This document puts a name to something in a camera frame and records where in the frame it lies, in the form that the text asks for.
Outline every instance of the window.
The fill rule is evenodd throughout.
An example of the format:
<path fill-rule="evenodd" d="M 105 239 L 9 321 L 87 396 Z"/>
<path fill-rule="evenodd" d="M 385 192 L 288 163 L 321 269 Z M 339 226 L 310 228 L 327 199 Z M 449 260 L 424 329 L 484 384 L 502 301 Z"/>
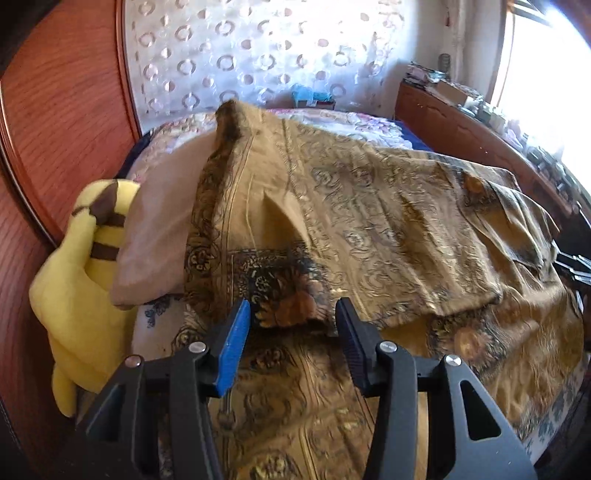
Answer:
<path fill-rule="evenodd" d="M 591 48 L 561 13 L 535 3 L 509 2 L 492 104 L 547 151 L 564 148 L 564 165 L 591 192 Z"/>

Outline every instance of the white pillowcase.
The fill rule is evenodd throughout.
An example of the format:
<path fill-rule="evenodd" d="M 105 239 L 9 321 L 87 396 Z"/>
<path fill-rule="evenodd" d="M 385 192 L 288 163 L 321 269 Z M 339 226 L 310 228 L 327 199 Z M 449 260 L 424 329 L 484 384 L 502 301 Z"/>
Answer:
<path fill-rule="evenodd" d="M 215 131 L 176 148 L 150 171 L 125 219 L 111 301 L 147 303 L 182 293 L 184 255 L 200 174 L 213 152 Z"/>

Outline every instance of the sheer white curtain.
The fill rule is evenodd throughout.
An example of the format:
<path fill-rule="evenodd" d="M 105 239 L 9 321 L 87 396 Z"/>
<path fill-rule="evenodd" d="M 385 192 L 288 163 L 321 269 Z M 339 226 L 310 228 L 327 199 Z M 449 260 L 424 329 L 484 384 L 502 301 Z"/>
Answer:
<path fill-rule="evenodd" d="M 230 98 L 291 106 L 295 83 L 379 112 L 404 15 L 402 0 L 126 0 L 125 23 L 145 131 Z"/>

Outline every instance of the brown blanket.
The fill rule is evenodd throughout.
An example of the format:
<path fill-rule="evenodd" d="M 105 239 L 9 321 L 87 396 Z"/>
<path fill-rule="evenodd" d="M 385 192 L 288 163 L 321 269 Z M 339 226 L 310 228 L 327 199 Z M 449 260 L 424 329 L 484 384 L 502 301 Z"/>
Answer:
<path fill-rule="evenodd" d="M 212 404 L 232 478 L 361 477 L 376 405 L 354 389 L 334 338 L 344 296 L 414 355 L 460 355 L 521 438 L 537 425 L 581 358 L 583 329 L 551 264 L 556 226 L 511 173 L 375 148 L 234 101 L 217 122 L 176 346 L 235 299 L 251 302 L 236 384 Z M 422 398 L 417 478 L 426 442 Z"/>

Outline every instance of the pikachu plush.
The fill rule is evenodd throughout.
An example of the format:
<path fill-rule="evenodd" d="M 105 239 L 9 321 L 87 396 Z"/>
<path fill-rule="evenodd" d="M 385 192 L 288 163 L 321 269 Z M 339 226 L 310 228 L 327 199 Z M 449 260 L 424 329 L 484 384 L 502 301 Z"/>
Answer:
<path fill-rule="evenodd" d="M 84 188 L 61 245 L 29 290 L 56 362 L 53 394 L 67 417 L 76 412 L 76 385 L 98 393 L 129 354 L 136 309 L 116 308 L 109 288 L 138 188 L 128 180 L 99 180 Z"/>

